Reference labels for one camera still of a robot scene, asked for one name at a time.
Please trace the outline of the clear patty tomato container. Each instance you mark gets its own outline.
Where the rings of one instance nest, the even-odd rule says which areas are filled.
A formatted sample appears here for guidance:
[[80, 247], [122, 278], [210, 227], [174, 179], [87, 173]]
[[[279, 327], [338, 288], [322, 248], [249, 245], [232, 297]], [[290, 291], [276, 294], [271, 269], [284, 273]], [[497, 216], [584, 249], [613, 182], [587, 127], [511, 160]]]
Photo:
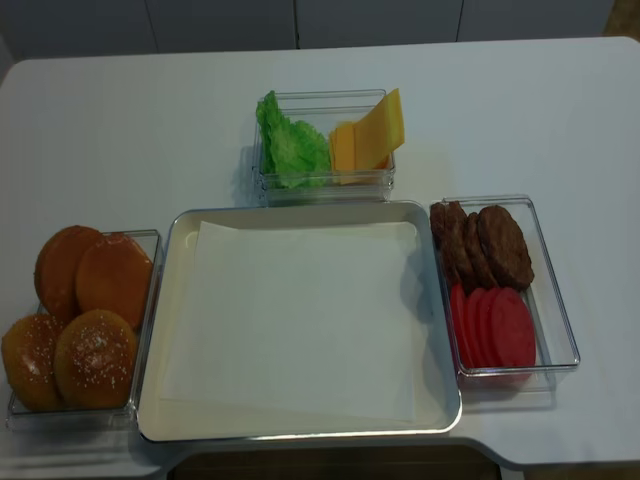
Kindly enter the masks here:
[[472, 212], [479, 214], [484, 207], [500, 205], [511, 214], [521, 228], [532, 261], [534, 279], [525, 291], [515, 291], [519, 293], [529, 309], [536, 337], [536, 362], [533, 367], [465, 368], [461, 364], [454, 333], [450, 308], [452, 288], [448, 289], [439, 251], [433, 237], [436, 265], [459, 384], [467, 390], [512, 392], [554, 389], [562, 376], [577, 369], [580, 364], [580, 354], [532, 200], [524, 195], [512, 195], [445, 198], [434, 203], [440, 202], [447, 205], [454, 201], [460, 203], [467, 217]]

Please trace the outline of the leaning yellow cheese slice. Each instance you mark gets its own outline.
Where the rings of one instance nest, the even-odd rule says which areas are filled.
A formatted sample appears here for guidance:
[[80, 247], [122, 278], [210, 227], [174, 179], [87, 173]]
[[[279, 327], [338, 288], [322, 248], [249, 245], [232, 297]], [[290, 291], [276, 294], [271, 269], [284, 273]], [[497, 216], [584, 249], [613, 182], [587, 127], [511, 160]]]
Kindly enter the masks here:
[[396, 88], [354, 125], [356, 169], [386, 168], [390, 155], [404, 142], [401, 97]]

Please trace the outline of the rear brown beef patty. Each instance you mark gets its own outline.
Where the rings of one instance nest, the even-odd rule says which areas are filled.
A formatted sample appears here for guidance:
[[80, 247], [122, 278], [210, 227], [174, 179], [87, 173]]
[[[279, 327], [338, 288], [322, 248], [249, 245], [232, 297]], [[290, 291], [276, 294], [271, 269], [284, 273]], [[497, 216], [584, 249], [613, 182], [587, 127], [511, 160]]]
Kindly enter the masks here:
[[446, 205], [434, 203], [430, 206], [430, 224], [436, 247], [442, 262], [442, 270], [446, 277], [448, 289], [460, 284], [461, 280], [457, 272], [455, 261], [449, 248], [446, 230]]

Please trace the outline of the flat yellow cheese slices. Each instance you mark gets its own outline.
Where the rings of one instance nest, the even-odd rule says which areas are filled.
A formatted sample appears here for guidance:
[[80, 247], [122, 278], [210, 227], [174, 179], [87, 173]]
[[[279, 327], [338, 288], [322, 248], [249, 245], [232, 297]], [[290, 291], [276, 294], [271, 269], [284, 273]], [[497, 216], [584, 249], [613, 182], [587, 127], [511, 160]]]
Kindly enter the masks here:
[[391, 154], [356, 122], [341, 122], [329, 134], [332, 172], [341, 185], [374, 182], [373, 172], [389, 168]]

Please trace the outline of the red tomato slice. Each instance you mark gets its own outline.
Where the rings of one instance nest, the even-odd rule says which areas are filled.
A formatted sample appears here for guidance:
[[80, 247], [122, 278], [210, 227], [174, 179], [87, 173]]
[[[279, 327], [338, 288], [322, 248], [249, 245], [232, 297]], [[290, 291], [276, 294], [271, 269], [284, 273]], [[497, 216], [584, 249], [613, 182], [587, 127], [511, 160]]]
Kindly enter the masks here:
[[532, 316], [519, 293], [503, 288], [496, 295], [488, 319], [491, 368], [519, 369], [536, 362]]
[[484, 352], [479, 341], [477, 332], [478, 304], [483, 298], [486, 290], [483, 288], [475, 289], [466, 299], [465, 303], [465, 329], [466, 340], [470, 350], [470, 357], [473, 368], [484, 367]]
[[478, 303], [477, 332], [479, 336], [480, 350], [484, 367], [498, 367], [497, 357], [490, 329], [491, 308], [500, 293], [498, 288], [493, 288], [484, 293]]
[[464, 307], [466, 297], [461, 284], [456, 284], [451, 289], [450, 308], [456, 336], [456, 343], [461, 360], [461, 364], [465, 368], [473, 367], [473, 357], [466, 338], [466, 330], [464, 326]]

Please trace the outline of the bun bottom rear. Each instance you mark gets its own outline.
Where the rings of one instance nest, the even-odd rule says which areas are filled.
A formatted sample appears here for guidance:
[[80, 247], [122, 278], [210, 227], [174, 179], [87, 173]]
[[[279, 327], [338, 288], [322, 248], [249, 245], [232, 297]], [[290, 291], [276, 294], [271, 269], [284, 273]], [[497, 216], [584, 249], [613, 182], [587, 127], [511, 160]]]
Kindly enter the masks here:
[[61, 322], [69, 323], [77, 316], [76, 271], [84, 253], [102, 237], [91, 227], [65, 227], [38, 254], [34, 270], [36, 294], [44, 309]]

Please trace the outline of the green lettuce leaf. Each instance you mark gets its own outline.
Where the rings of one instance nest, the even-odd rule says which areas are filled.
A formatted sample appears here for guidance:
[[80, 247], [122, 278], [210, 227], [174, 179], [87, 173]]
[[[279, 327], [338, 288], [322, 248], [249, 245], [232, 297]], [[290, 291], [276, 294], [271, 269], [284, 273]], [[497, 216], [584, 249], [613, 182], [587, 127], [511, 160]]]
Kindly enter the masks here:
[[311, 124], [285, 116], [270, 91], [256, 107], [264, 154], [263, 172], [276, 188], [323, 186], [331, 172], [328, 140]]

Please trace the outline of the clear bun container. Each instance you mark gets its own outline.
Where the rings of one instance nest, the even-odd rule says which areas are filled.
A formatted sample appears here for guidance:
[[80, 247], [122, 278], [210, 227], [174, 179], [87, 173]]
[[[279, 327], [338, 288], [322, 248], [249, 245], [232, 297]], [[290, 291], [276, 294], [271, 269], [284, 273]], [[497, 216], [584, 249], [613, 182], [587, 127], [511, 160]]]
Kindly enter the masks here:
[[137, 332], [137, 350], [127, 401], [123, 406], [115, 409], [32, 412], [22, 405], [14, 392], [11, 392], [5, 420], [5, 426], [9, 431], [36, 433], [122, 431], [130, 430], [135, 423], [164, 266], [164, 251], [162, 237], [157, 230], [132, 230], [124, 231], [123, 234], [135, 240], [152, 261], [143, 321]]

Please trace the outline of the front red tomato slice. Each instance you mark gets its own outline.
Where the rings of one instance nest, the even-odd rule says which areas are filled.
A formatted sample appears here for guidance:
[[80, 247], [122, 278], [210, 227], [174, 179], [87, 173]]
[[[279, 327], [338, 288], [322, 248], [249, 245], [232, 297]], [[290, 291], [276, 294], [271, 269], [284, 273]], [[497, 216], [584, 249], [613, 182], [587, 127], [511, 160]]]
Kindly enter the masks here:
[[536, 362], [532, 316], [519, 293], [503, 288], [496, 295], [488, 319], [491, 368], [519, 369]]

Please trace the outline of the white parchment paper sheet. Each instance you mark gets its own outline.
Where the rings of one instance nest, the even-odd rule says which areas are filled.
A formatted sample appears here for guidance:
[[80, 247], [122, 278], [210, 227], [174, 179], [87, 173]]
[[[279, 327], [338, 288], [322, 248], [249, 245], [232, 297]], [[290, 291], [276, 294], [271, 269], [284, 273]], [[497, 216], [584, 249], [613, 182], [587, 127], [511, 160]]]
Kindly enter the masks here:
[[204, 222], [162, 394], [411, 420], [416, 246], [405, 222], [253, 230]]

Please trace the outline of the brown beef patty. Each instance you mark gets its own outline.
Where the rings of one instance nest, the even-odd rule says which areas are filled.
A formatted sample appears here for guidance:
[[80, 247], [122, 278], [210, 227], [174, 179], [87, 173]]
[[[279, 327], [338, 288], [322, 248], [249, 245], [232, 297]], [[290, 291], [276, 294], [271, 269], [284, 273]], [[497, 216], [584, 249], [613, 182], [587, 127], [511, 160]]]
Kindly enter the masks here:
[[446, 277], [448, 289], [460, 284], [461, 280], [457, 272], [455, 261], [449, 248], [446, 230], [446, 205], [434, 203], [430, 206], [430, 224], [436, 247], [442, 262], [442, 270]]
[[446, 232], [451, 258], [467, 295], [477, 287], [475, 271], [465, 247], [467, 215], [457, 201], [446, 205]]
[[478, 284], [485, 289], [497, 288], [499, 283], [492, 273], [480, 243], [477, 221], [478, 214], [475, 212], [470, 213], [467, 217], [464, 234], [465, 249]]
[[534, 279], [534, 272], [523, 232], [511, 214], [500, 205], [484, 207], [478, 214], [477, 230], [498, 283], [525, 291]]

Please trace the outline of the clear lettuce cheese container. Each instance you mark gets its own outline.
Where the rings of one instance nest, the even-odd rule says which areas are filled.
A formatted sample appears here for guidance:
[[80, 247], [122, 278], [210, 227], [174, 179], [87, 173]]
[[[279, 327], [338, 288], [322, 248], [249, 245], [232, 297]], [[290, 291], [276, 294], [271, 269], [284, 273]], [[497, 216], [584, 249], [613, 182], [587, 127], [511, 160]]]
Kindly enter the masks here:
[[[357, 122], [386, 95], [384, 90], [276, 93], [280, 109], [292, 121], [303, 120], [319, 131], [329, 144], [329, 134], [341, 122]], [[263, 172], [264, 154], [260, 126], [256, 117], [252, 180], [256, 194], [268, 206], [336, 201], [385, 201], [394, 185], [395, 158], [389, 168], [373, 172], [374, 182], [341, 185], [332, 172], [324, 175], [323, 186], [315, 188], [276, 188], [273, 177]]]

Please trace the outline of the front brown beef patty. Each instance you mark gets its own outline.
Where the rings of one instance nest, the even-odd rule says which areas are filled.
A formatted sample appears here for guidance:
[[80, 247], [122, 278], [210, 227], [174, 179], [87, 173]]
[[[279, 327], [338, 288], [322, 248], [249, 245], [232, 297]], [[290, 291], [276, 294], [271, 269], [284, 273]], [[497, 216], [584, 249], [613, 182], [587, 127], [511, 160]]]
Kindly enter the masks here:
[[525, 291], [534, 279], [534, 272], [523, 232], [511, 214], [500, 205], [484, 207], [478, 214], [477, 230], [498, 283]]

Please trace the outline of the silver metal tray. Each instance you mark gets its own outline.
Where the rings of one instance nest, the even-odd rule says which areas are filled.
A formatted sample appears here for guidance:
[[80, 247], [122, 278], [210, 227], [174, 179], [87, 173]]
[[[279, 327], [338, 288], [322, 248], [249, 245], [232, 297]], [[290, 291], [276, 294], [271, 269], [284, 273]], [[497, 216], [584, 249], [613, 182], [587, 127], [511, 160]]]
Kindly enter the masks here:
[[[305, 229], [405, 222], [416, 231], [401, 294], [411, 312], [414, 416], [411, 420], [296, 412], [221, 402], [167, 399], [162, 394], [178, 318], [194, 270], [200, 226]], [[169, 231], [138, 407], [140, 433], [153, 442], [279, 441], [305, 438], [422, 435], [450, 430], [461, 414], [429, 219], [414, 202], [346, 203], [276, 208], [190, 210]]]

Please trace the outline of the sesame bun top right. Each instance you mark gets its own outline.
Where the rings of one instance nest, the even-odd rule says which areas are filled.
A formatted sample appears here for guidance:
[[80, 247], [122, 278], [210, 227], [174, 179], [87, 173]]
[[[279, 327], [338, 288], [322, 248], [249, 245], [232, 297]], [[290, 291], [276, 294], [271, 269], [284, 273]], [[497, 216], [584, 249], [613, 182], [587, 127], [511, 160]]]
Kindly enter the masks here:
[[124, 406], [136, 352], [136, 335], [118, 314], [96, 309], [76, 317], [60, 334], [53, 361], [65, 404], [77, 409]]

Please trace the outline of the bun bottom front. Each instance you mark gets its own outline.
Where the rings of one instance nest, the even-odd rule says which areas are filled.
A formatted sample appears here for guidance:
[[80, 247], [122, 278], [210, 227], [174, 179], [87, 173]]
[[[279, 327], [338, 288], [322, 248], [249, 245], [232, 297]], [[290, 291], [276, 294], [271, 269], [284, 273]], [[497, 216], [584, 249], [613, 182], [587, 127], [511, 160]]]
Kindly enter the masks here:
[[137, 331], [144, 318], [152, 267], [130, 236], [104, 235], [82, 255], [77, 267], [75, 293], [80, 311], [114, 312]]

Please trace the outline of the rear red tomato slice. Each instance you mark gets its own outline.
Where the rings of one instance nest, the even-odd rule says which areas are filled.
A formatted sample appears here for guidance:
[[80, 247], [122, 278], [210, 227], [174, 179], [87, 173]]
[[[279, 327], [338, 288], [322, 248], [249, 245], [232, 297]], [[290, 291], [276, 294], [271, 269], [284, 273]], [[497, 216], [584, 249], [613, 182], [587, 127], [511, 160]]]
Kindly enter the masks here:
[[473, 367], [473, 357], [466, 338], [466, 330], [464, 326], [464, 307], [466, 297], [461, 284], [456, 284], [451, 289], [450, 308], [456, 336], [456, 343], [461, 360], [461, 364], [465, 368]]

